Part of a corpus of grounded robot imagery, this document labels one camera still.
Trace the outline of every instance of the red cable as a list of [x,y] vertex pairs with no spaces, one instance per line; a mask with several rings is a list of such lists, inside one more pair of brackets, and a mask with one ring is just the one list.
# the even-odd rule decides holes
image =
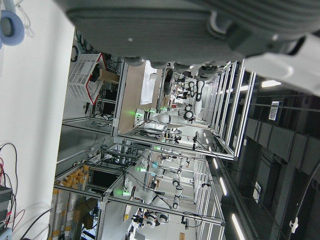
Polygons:
[[14,228],[12,229],[12,231],[14,231],[16,229],[16,227],[18,226],[18,224],[21,222],[22,218],[24,217],[25,215],[25,212],[26,210],[22,209],[20,212],[18,212],[18,214],[15,216],[15,218],[11,221],[11,222],[8,222],[9,224],[12,223],[17,217],[18,215],[23,211],[23,214],[22,214],[22,217],[20,218],[20,220],[17,222],[17,224],[14,226]]

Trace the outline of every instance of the label sticker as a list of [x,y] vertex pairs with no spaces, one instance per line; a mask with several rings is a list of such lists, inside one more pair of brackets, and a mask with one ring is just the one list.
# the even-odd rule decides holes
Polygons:
[[186,234],[184,232],[180,232],[179,240],[186,240]]
[[59,214],[62,212],[62,203],[58,203],[55,208],[55,213]]
[[70,211],[66,214],[66,220],[67,221],[70,221],[74,218],[74,212],[73,211]]

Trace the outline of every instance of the metal post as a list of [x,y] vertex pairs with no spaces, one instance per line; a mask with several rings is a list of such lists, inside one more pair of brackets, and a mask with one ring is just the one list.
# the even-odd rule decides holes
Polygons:
[[158,141],[155,139],[149,139],[149,138],[144,138],[144,137],[140,137],[140,136],[136,136],[136,135],[129,135],[129,134],[118,134],[119,138],[123,138],[125,140],[128,141],[132,141],[132,142],[137,142],[137,143],[143,143],[143,144],[150,144],[152,147],[153,146],[159,146],[159,147],[164,147],[164,148],[169,148],[169,149],[173,149],[173,150],[180,150],[180,151],[184,151],[184,152],[189,152],[189,153],[198,153],[198,154],[203,154],[203,155],[207,155],[207,156],[218,156],[222,159],[226,159],[226,160],[234,160],[234,156],[230,155],[230,154],[225,154],[225,153],[221,153],[221,152],[210,152],[207,150],[202,150],[202,149],[195,149],[192,150],[192,147],[189,146],[184,146],[184,145],[177,145],[177,144],[172,144],[169,142],[162,142],[162,141]]
[[228,66],[227,69],[225,70],[222,94],[220,96],[219,106],[218,106],[218,114],[216,115],[216,120],[215,120],[215,125],[214,125],[214,129],[215,129],[216,132],[219,132],[219,130],[218,130],[218,128],[220,127],[219,126],[219,122],[220,122],[222,105],[224,103],[224,98],[225,98],[225,94],[226,94],[226,88],[227,88],[227,82],[228,82],[228,78],[229,78],[229,72],[230,72],[230,66]]
[[236,147],[234,151],[235,157],[239,157],[239,154],[240,154],[240,148],[241,148],[241,144],[243,142],[243,137],[245,133],[246,122],[247,122],[248,112],[250,108],[252,92],[254,90],[255,80],[256,80],[256,73],[251,72],[250,79],[249,79],[249,88],[245,95],[244,106],[243,106],[243,111],[242,111],[240,125],[239,125],[240,128],[239,128],[238,138],[237,138]]
[[115,100],[116,103],[115,103],[114,117],[113,117],[113,124],[112,124],[113,128],[111,132],[111,135],[113,137],[116,137],[118,135],[119,119],[121,115],[122,103],[124,100],[128,67],[129,67],[128,64],[126,62],[123,62],[123,67],[122,67],[121,76],[120,76],[121,81],[119,82],[118,93],[116,95],[116,100]]
[[225,73],[226,71],[223,71],[221,73],[221,76],[220,76],[220,79],[219,79],[219,85],[215,91],[215,102],[214,102],[214,110],[213,110],[213,115],[212,115],[212,118],[211,118],[211,128],[213,128],[213,125],[215,124],[215,121],[216,121],[216,116],[217,116],[217,113],[218,113],[218,105],[219,105],[219,101],[220,101],[220,91],[221,91],[221,88],[223,86],[223,82],[225,80]]
[[227,93],[226,98],[225,98],[224,110],[223,110],[222,119],[221,119],[221,126],[220,126],[220,132],[219,132],[220,137],[222,137],[222,134],[223,134],[223,131],[224,131],[224,128],[225,128],[225,120],[226,120],[227,111],[228,111],[228,105],[229,105],[229,100],[230,100],[230,95],[231,95],[231,89],[232,89],[232,86],[234,84],[236,66],[237,66],[237,62],[235,61],[231,65],[232,70],[231,70],[231,76],[230,76],[230,81],[229,81],[229,86],[228,86],[228,93]]
[[226,136],[225,136],[225,144],[228,146],[231,139],[231,133],[232,133],[232,129],[235,121],[235,116],[236,116],[237,106],[238,106],[238,101],[240,96],[240,87],[244,79],[244,75],[245,75],[245,60],[242,60],[239,65],[238,76],[237,76],[237,86],[236,86],[236,90],[233,98],[233,104],[232,104],[231,115],[229,118],[228,129],[226,131]]
[[225,224],[224,220],[221,220],[218,218],[211,218],[211,217],[206,217],[206,216],[200,217],[200,216],[194,216],[194,215],[185,215],[184,212],[182,212],[182,211],[178,211],[178,210],[174,210],[174,209],[170,209],[170,208],[158,207],[158,206],[154,206],[154,205],[149,205],[149,204],[142,203],[142,202],[130,201],[130,200],[115,197],[115,196],[109,196],[107,200],[110,202],[117,202],[117,203],[121,203],[121,204],[135,206],[138,208],[154,210],[154,211],[165,213],[165,214],[178,215],[178,216],[182,216],[182,217],[185,217],[188,219],[203,221],[205,223],[210,223],[210,224],[214,224],[214,225],[218,225],[218,226]]

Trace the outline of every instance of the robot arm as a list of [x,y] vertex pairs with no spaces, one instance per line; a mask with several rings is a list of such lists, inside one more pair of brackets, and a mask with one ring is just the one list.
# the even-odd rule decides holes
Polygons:
[[[141,199],[146,204],[149,204],[151,206],[157,206],[166,209],[170,208],[170,206],[152,190],[143,191],[141,189],[136,189],[133,193],[133,197]],[[160,224],[166,224],[170,220],[169,216],[169,214],[162,212],[151,212],[145,219],[144,225],[154,228]]]

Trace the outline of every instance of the cable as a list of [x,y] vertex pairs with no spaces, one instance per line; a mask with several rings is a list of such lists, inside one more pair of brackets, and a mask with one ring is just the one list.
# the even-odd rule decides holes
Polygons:
[[[7,142],[7,143],[3,144],[2,147],[0,147],[0,152],[1,152],[2,149],[3,149],[5,146],[7,146],[7,145],[11,145],[11,146],[14,148],[14,153],[15,153],[15,165],[14,165],[14,166],[15,166],[15,167],[14,167],[15,178],[16,178],[15,194],[13,193],[13,186],[12,186],[12,183],[11,183],[11,180],[10,180],[9,176],[8,176],[6,173],[4,173],[4,172],[5,172],[4,169],[2,169],[2,171],[3,171],[4,175],[7,175],[8,179],[9,179],[9,181],[10,181],[11,188],[12,188],[12,195],[14,196],[14,201],[11,201],[11,210],[10,210],[10,211],[12,212],[13,204],[14,204],[14,202],[15,202],[14,216],[13,216],[13,217],[15,217],[15,216],[16,216],[16,208],[17,208],[16,196],[17,196],[17,193],[18,193],[18,174],[17,174],[18,154],[17,154],[17,148],[16,148],[16,146],[15,146],[13,143],[11,143],[11,142]],[[13,227],[14,225],[15,225],[15,219],[13,219],[12,227]]]
[[17,214],[17,215],[14,217],[14,219],[13,219],[13,220],[15,220],[22,211],[23,211],[22,217],[20,218],[20,220],[18,221],[18,223],[14,226],[14,228],[12,228],[12,232],[16,229],[16,227],[18,226],[18,224],[21,222],[22,218],[23,218],[24,215],[25,215],[26,210],[25,210],[25,209],[22,209],[20,212],[18,212],[18,214]]
[[48,235],[46,236],[46,239],[49,239],[50,233],[51,233],[51,225],[49,223],[48,224]]
[[48,209],[47,211],[45,211],[44,213],[42,213],[40,216],[38,216],[34,221],[33,221],[33,223],[31,223],[31,225],[29,226],[29,228],[25,231],[25,233],[22,235],[22,237],[20,238],[20,240],[23,240],[24,239],[24,237],[27,235],[27,233],[29,232],[29,230],[33,227],[33,225],[43,216],[43,215],[45,215],[46,213],[48,213],[48,212],[50,212],[50,211],[52,211],[53,209],[52,208],[50,208],[50,209]]
[[[138,185],[140,186],[140,187],[142,187],[142,188],[147,188],[149,191],[152,191],[152,192],[154,192],[155,193],[155,195],[158,197],[158,198],[160,198],[160,199],[162,199],[157,193],[156,193],[156,191],[154,191],[154,190],[152,190],[149,186],[147,186],[144,182],[142,182],[142,181],[140,181],[139,179],[137,179],[135,176],[133,176],[130,172],[128,172],[128,171],[125,171],[127,174],[129,174],[130,176],[132,176],[135,180],[136,180],[136,182],[138,183]],[[167,205],[168,205],[168,207],[169,207],[169,209],[172,209],[172,207],[165,201],[165,200],[163,200]]]
[[2,149],[7,146],[7,145],[11,145],[14,148],[14,153],[15,153],[15,167],[14,167],[14,171],[15,171],[15,178],[16,178],[16,189],[15,189],[15,195],[17,195],[18,192],[18,174],[17,174],[17,163],[18,163],[18,155],[17,155],[17,149],[16,146],[11,143],[11,142],[7,142],[4,145],[2,145],[2,147],[0,147],[0,152],[2,151]]
[[189,228],[197,228],[197,227],[199,227],[202,223],[203,223],[203,218],[200,216],[200,215],[198,215],[198,214],[195,214],[195,213],[192,213],[192,212],[189,212],[189,211],[184,211],[183,212],[183,214],[184,215],[186,215],[186,216],[190,216],[190,215],[192,215],[192,216],[194,216],[194,217],[200,217],[201,218],[201,222],[198,224],[198,225],[196,225],[196,226],[188,226],[187,224],[186,224],[186,228],[187,227],[189,227]]
[[[295,223],[296,219],[298,219],[298,215],[299,215],[299,212],[300,212],[300,209],[301,209],[301,206],[302,206],[302,203],[304,202],[304,199],[306,197],[306,194],[307,194],[307,191],[308,191],[308,188],[310,186],[310,183],[312,181],[312,179],[314,178],[318,168],[320,167],[320,159],[318,160],[318,162],[316,163],[316,165],[314,166],[304,188],[303,188],[303,194],[301,195],[300,197],[300,201],[298,202],[297,206],[296,206],[296,210],[295,210],[295,214],[293,215],[293,221],[291,221],[290,223]],[[291,239],[291,234],[292,234],[292,227],[289,227],[288,229],[288,240]]]

